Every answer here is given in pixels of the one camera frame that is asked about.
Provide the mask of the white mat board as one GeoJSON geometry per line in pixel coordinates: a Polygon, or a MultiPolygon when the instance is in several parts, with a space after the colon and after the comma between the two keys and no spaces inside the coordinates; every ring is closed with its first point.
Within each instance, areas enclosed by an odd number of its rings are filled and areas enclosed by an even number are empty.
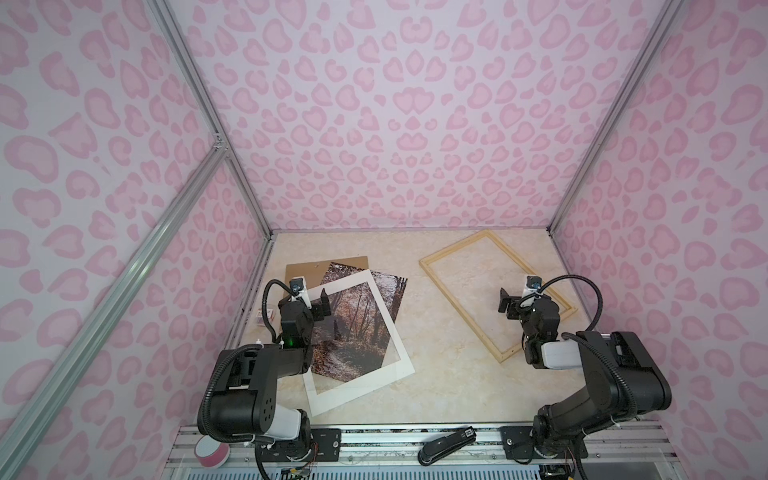
{"type": "Polygon", "coordinates": [[[330,314],[315,324],[313,360],[303,375],[309,409],[317,416],[415,372],[395,327],[407,279],[331,263],[315,306],[328,297],[330,314]]]}

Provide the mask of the light wooden picture frame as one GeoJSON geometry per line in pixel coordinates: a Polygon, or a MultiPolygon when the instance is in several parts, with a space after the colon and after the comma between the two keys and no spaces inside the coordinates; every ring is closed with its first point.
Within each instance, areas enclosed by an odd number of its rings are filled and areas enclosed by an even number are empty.
{"type": "Polygon", "coordinates": [[[564,272],[542,230],[483,230],[428,254],[421,268],[499,364],[524,365],[522,327],[497,311],[500,291],[522,294],[528,276],[564,272]]]}

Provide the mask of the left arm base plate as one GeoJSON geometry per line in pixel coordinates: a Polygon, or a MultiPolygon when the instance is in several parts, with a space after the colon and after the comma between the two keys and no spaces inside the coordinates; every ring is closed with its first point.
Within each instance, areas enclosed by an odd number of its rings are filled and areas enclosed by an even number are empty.
{"type": "Polygon", "coordinates": [[[340,456],[341,430],[301,430],[293,440],[277,440],[255,448],[255,457],[269,463],[336,462],[340,456]]]}

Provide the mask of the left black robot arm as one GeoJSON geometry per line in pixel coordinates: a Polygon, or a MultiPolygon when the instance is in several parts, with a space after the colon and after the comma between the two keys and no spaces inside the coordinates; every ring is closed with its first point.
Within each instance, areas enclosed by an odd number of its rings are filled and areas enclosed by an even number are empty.
{"type": "Polygon", "coordinates": [[[282,341],[224,350],[198,410],[200,433],[221,443],[253,443],[302,460],[313,450],[308,414],[282,407],[278,380],[307,373],[313,361],[315,323],[331,314],[325,292],[310,303],[280,305],[282,341]]]}

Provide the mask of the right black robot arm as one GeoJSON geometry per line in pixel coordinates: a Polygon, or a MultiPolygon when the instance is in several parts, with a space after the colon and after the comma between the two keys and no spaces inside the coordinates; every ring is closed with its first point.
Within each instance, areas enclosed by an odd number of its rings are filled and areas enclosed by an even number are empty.
{"type": "Polygon", "coordinates": [[[587,436],[669,408],[671,387],[633,332],[559,332],[560,309],[550,296],[500,291],[498,311],[523,330],[522,352],[540,370],[581,370],[585,386],[567,398],[541,407],[531,427],[501,429],[505,455],[521,465],[536,459],[588,456],[587,436]]]}

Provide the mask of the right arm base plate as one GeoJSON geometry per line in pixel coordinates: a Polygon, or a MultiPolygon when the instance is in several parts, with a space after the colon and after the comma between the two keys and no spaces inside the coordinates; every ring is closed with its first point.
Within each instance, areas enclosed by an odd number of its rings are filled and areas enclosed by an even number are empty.
{"type": "Polygon", "coordinates": [[[523,465],[543,460],[572,459],[574,455],[579,459],[589,456],[580,436],[565,439],[545,438],[531,425],[502,426],[499,433],[506,459],[523,465]]]}

